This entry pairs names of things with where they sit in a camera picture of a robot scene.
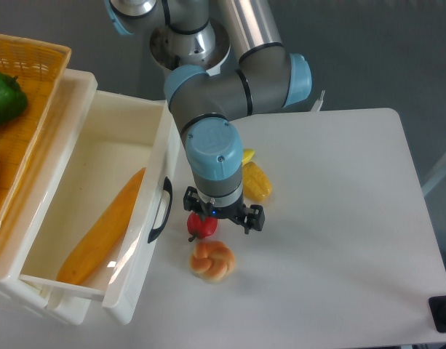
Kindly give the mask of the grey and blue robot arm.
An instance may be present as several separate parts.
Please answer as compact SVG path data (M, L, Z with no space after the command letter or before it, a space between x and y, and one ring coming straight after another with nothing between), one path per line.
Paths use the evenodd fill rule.
M311 69L284 48L267 1L107 1L124 36L155 20L150 50L165 71L164 95L194 177L184 209L201 219L263 228L259 205L244 203L242 141L233 121L299 103L311 93Z

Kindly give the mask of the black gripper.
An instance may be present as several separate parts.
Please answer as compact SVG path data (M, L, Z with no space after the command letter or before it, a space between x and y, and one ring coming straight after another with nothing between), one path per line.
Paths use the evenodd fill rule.
M203 202L197 189L192 186L186 188L183 208L187 212L195 213L202 222L207 218L240 222L245 234L249 234L251 230L262 231L265 222L265 212L261 205L252 204L247 207L239 198L229 206L216 207L211 202Z

